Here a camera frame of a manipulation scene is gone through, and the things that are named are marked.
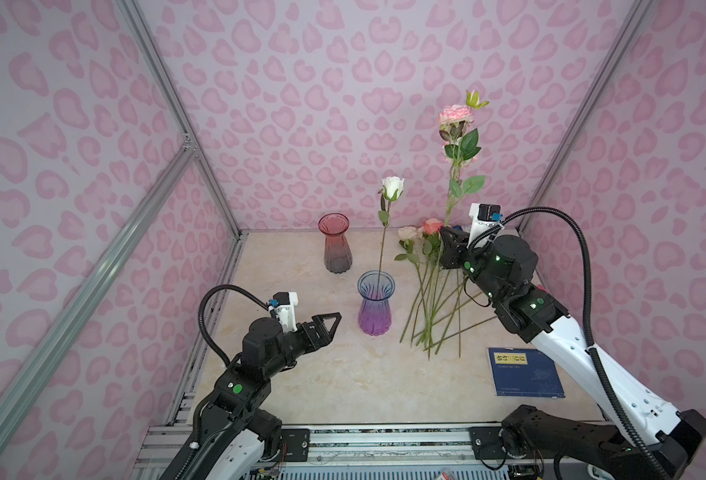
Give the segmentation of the purple blue glass vase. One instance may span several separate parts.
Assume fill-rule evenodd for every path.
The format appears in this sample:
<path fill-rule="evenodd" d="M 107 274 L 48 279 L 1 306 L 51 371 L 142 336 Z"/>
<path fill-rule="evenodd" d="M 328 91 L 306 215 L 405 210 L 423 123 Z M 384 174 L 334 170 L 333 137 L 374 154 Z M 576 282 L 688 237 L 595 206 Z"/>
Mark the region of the purple blue glass vase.
<path fill-rule="evenodd" d="M 392 325 L 390 299 L 396 291 L 396 283 L 387 272 L 371 270 L 358 281 L 358 292 L 362 304 L 358 314 L 361 330 L 370 336 L 387 333 Z"/>

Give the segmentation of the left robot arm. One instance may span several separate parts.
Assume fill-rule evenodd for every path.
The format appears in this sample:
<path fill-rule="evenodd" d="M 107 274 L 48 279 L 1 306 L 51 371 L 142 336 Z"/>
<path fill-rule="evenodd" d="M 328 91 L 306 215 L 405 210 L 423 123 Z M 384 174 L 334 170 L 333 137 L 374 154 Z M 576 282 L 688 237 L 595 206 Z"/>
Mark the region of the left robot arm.
<path fill-rule="evenodd" d="M 196 406 L 193 430 L 163 479 L 240 479 L 282 447 L 282 421 L 262 408 L 271 380 L 297 360 L 333 342 L 342 320 L 338 312 L 315 315 L 285 332 L 275 318 L 255 320 L 242 351 Z"/>

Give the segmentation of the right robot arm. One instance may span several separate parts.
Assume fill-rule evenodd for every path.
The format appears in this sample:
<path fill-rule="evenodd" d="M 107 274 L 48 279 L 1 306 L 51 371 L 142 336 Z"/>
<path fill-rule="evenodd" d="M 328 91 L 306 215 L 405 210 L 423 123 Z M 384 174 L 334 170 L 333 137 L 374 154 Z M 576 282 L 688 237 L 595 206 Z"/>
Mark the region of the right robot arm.
<path fill-rule="evenodd" d="M 615 479 L 679 479 L 706 438 L 706 418 L 680 410 L 615 361 L 551 294 L 532 282 L 537 256 L 516 236 L 492 241 L 443 227 L 442 266 L 485 294 L 505 329 L 560 366 L 597 403 L 604 425 L 521 405 L 501 422 L 509 456 L 537 450 L 597 467 Z"/>

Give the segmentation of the pink white rose with bud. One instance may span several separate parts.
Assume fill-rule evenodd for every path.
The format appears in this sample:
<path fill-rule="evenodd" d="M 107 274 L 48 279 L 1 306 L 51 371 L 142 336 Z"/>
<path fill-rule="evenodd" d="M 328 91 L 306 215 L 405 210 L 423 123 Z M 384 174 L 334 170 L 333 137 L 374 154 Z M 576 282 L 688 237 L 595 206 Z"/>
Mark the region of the pink white rose with bud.
<path fill-rule="evenodd" d="M 472 194 L 478 193 L 486 183 L 485 175 L 465 178 L 463 171 L 480 158 L 480 134 L 474 126 L 475 112 L 486 107 L 478 91 L 467 91 L 464 104 L 444 108 L 438 117 L 438 133 L 444 142 L 443 153 L 449 163 L 449 182 L 446 194 L 444 224 L 451 226 L 455 207 Z"/>

